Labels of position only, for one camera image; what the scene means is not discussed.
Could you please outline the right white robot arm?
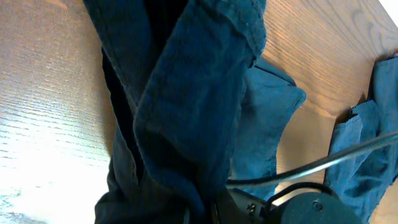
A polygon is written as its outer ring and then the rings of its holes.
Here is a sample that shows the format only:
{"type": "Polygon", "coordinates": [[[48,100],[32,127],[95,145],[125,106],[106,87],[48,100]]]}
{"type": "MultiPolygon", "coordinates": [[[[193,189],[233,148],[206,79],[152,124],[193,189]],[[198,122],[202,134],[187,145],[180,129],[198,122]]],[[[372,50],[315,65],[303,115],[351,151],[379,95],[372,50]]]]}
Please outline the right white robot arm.
{"type": "Polygon", "coordinates": [[[331,188],[314,182],[290,185],[267,201],[230,189],[234,203],[249,223],[360,224],[361,219],[331,188]]]}

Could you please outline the dark blue shorts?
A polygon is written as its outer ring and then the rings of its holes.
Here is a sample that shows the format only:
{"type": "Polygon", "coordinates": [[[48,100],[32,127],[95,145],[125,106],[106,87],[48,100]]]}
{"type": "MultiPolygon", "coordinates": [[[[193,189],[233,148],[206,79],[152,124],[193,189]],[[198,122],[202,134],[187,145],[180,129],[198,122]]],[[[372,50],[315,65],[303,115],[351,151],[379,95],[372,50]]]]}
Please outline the dark blue shorts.
{"type": "Polygon", "coordinates": [[[96,223],[208,223],[229,177],[275,175],[306,94],[261,58],[265,1],[85,7],[117,120],[96,223]]]}

